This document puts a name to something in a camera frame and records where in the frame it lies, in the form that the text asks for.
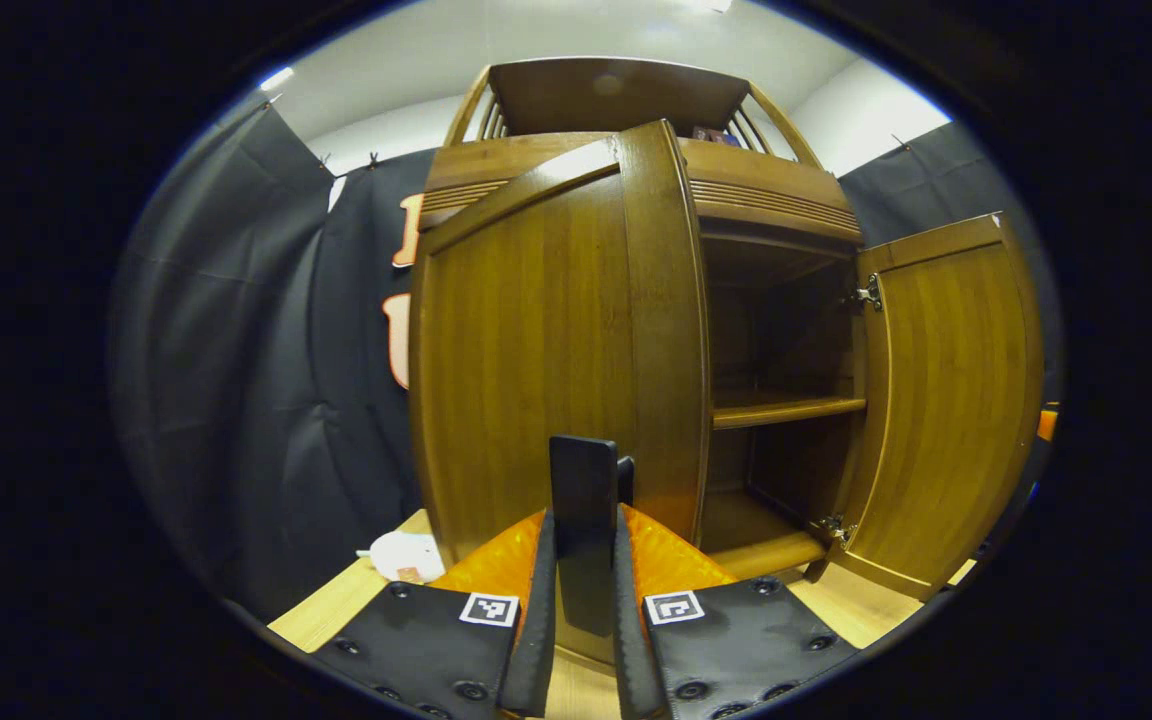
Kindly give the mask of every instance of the cabinet door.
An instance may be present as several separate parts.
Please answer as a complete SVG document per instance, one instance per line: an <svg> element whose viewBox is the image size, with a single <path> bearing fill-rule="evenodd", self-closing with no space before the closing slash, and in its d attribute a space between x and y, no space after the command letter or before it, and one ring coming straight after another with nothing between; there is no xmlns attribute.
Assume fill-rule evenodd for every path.
<svg viewBox="0 0 1152 720"><path fill-rule="evenodd" d="M548 440L612 439L690 538L708 448L699 227L657 122L539 165L420 236L416 469L448 566L550 505Z"/></svg>
<svg viewBox="0 0 1152 720"><path fill-rule="evenodd" d="M867 416L831 560L931 597L986 538L1032 445L1043 391L1033 287L1002 214L861 252Z"/></svg>

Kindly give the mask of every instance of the orange object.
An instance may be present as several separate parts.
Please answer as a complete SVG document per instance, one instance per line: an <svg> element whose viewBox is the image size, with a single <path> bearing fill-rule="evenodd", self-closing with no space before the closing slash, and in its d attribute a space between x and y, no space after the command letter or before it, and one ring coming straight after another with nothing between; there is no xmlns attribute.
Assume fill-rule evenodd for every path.
<svg viewBox="0 0 1152 720"><path fill-rule="evenodd" d="M628 505L621 505L626 510L626 524L630 529L630 547L634 550L634 585L635 598L639 606L639 621L644 632L643 598L649 594L661 594L680 591L699 591L702 588L735 583L732 575L708 555L700 552L694 544L677 537L670 529L652 520L643 511L637 511Z"/></svg>
<svg viewBox="0 0 1152 720"><path fill-rule="evenodd" d="M408 195L399 203L400 209L407 210L407 219L403 221L403 245L394 252L396 268L406 268L416 262L416 243L420 241L420 206L424 204L424 192Z"/></svg>
<svg viewBox="0 0 1152 720"><path fill-rule="evenodd" d="M1043 410L1038 414L1038 437L1052 441L1052 433L1056 432L1056 411Z"/></svg>
<svg viewBox="0 0 1152 720"><path fill-rule="evenodd" d="M531 594L531 573L536 568L536 541L540 539L540 524L545 510L529 515L506 528L468 553L442 578L429 583L430 588L456 592L511 594L518 598L518 626L526 621L526 597ZM518 642L521 632L515 635Z"/></svg>
<svg viewBox="0 0 1152 720"><path fill-rule="evenodd" d="M408 363L407 363L407 328L411 324L412 295L409 291L402 295L392 295L381 302L380 311L389 318L389 372L394 374L394 382L407 389Z"/></svg>

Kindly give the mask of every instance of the white wall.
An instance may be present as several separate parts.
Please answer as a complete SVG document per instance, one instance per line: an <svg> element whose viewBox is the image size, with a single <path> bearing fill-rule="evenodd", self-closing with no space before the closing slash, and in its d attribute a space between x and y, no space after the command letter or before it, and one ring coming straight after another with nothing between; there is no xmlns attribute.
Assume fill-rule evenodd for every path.
<svg viewBox="0 0 1152 720"><path fill-rule="evenodd" d="M922 94L859 59L788 111L824 169L842 176L950 122Z"/></svg>
<svg viewBox="0 0 1152 720"><path fill-rule="evenodd" d="M378 160L387 160L417 150L439 147L447 137L447 128L456 116L462 97L454 94L391 109L389 113L358 120L314 137L306 145L319 158L329 154L326 167L339 176L370 162L370 152L378 152Z"/></svg>
<svg viewBox="0 0 1152 720"><path fill-rule="evenodd" d="M306 144L319 158L329 154L326 167L338 175L366 165L371 160L369 152L379 152L378 159L384 160L439 147L461 97L407 105L326 132ZM753 109L753 103L748 105L750 118L774 154L793 156L771 120ZM912 88L864 59L848 65L790 109L790 119L824 169L835 176L895 149L896 138L892 136L909 142L950 122Z"/></svg>

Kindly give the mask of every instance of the white ceiling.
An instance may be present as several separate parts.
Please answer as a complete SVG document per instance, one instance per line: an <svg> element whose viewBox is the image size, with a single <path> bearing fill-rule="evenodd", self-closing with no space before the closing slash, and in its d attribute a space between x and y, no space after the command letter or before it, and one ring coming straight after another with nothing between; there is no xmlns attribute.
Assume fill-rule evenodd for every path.
<svg viewBox="0 0 1152 720"><path fill-rule="evenodd" d="M294 61L271 91L303 139L385 111L463 94L485 65L619 55L698 65L756 83L782 109L858 58L772 9L735 0L420 0Z"/></svg>

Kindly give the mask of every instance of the black curtain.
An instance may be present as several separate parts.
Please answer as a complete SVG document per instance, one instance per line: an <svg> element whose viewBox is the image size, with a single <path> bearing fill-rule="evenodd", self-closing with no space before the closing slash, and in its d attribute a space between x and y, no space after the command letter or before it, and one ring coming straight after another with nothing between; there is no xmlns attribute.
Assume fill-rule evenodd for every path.
<svg viewBox="0 0 1152 720"><path fill-rule="evenodd" d="M177 551L260 621L420 507L380 300L410 282L389 265L397 202L430 158L353 174L328 214L332 174L252 97L185 151L124 251L120 442Z"/></svg>
<svg viewBox="0 0 1152 720"><path fill-rule="evenodd" d="M838 183L861 223L865 247L1001 210L1033 274L1043 313L1043 400L1060 400L1064 332L1051 263L1033 219L971 132L958 123L938 127Z"/></svg>

